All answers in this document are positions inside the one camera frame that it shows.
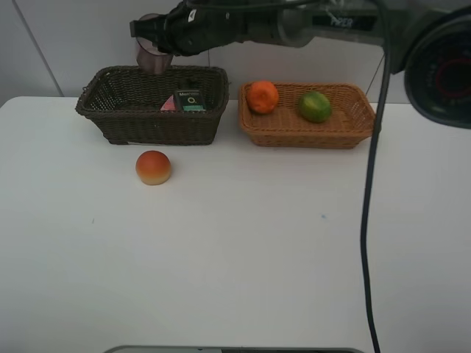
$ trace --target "lime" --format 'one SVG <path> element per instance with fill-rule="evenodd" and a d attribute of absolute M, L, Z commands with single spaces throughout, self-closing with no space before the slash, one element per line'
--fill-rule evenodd
<path fill-rule="evenodd" d="M 329 99 L 319 92 L 309 92 L 303 95 L 299 109 L 303 118 L 313 123 L 323 123 L 332 115 Z"/>

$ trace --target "white wall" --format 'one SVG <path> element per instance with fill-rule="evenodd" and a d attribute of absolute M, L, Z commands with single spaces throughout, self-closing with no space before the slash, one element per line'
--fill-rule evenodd
<path fill-rule="evenodd" d="M 78 96 L 93 75 L 109 65 L 134 65 L 135 44 L 129 22 L 146 13 L 167 13 L 179 0 L 17 0 L 52 73 L 66 96 Z M 235 43 L 179 64 L 219 66 L 229 74 L 230 92 L 255 79 L 301 82 L 350 82 L 367 92 L 382 51 L 359 43 L 316 38 L 303 49 Z M 393 82 L 400 97 L 402 83 Z M 368 92 L 379 95 L 378 78 Z"/>
<path fill-rule="evenodd" d="M 59 95 L 9 0 L 0 1 L 0 45 L 0 106 L 16 96 Z"/>

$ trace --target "orange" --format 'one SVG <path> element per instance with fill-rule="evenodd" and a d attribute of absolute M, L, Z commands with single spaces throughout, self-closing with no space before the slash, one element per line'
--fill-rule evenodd
<path fill-rule="evenodd" d="M 256 113 L 269 114 L 275 110 L 280 100 L 277 88 L 271 82 L 252 83 L 247 93 L 247 104 Z"/>

